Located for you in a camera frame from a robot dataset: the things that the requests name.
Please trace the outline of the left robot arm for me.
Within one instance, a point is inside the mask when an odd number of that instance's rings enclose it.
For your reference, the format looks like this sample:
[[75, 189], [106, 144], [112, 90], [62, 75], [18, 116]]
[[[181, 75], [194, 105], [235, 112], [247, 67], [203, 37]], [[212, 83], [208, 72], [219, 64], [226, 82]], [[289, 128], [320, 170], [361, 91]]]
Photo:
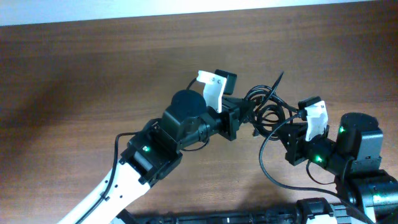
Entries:
[[229, 141], [236, 139], [254, 103], [223, 97], [221, 107], [218, 113], [198, 92], [178, 91], [161, 118], [131, 133], [127, 148], [116, 155], [110, 172], [61, 223], [111, 223], [180, 164], [186, 147], [208, 142], [214, 134]]

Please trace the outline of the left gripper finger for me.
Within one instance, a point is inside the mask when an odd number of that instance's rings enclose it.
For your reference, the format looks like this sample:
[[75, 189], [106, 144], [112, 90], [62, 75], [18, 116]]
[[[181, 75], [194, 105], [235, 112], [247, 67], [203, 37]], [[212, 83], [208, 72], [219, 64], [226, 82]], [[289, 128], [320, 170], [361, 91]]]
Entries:
[[241, 111], [241, 114], [239, 115], [239, 123], [240, 124], [250, 123], [251, 120], [252, 120], [252, 110]]
[[223, 97], [222, 109], [228, 113], [236, 113], [239, 117], [246, 117], [255, 106], [255, 102], [243, 98]]

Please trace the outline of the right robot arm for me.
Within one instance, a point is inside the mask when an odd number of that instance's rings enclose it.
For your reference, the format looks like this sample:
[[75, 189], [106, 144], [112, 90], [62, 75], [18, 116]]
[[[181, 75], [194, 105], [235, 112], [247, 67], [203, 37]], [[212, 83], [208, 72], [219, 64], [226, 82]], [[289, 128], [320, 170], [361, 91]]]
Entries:
[[305, 123], [287, 123], [276, 130], [296, 166], [310, 161], [335, 176], [336, 193], [375, 221], [397, 220], [397, 179], [381, 169], [383, 132], [375, 117], [346, 113], [336, 140], [328, 131], [306, 140]]

